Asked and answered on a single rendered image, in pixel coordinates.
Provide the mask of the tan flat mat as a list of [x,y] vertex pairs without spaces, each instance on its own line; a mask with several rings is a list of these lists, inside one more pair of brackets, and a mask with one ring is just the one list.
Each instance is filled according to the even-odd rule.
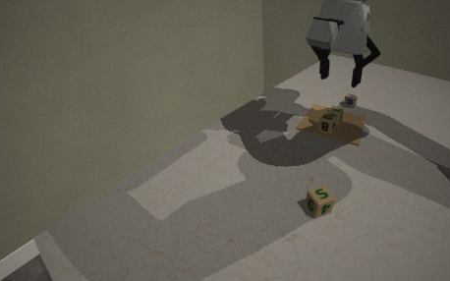
[[318,130],[318,120],[328,109],[314,104],[296,130],[360,146],[366,117],[344,111],[342,122],[328,135]]

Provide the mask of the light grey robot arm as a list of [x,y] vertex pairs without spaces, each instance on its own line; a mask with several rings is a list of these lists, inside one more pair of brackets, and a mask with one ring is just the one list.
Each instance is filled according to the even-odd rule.
[[332,50],[344,21],[313,17],[306,40],[310,46]]

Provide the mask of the tan block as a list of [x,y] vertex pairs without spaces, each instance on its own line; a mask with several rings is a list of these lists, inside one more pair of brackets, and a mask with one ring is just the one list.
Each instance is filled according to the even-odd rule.
[[345,95],[344,106],[355,108],[357,104],[357,97],[358,96],[356,94],[347,92]]
[[313,218],[318,218],[332,211],[335,196],[325,185],[309,190],[305,207]]
[[319,118],[318,130],[331,135],[335,130],[337,117],[324,113]]
[[341,109],[341,108],[338,108],[335,106],[331,106],[327,111],[327,114],[337,117],[336,126],[338,126],[342,122],[343,113],[344,113],[344,109]]

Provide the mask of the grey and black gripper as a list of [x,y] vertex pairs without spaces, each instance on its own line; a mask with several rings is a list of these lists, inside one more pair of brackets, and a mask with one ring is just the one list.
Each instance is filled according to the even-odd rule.
[[[364,1],[355,0],[326,0],[322,2],[320,18],[344,21],[339,26],[332,50],[353,54],[356,68],[353,70],[352,87],[361,83],[363,67],[380,55],[380,51],[369,38],[370,14],[369,5]],[[368,47],[368,48],[367,48]],[[320,61],[319,73],[324,80],[329,76],[328,55],[331,50],[311,46]],[[370,55],[365,59],[365,52]]]

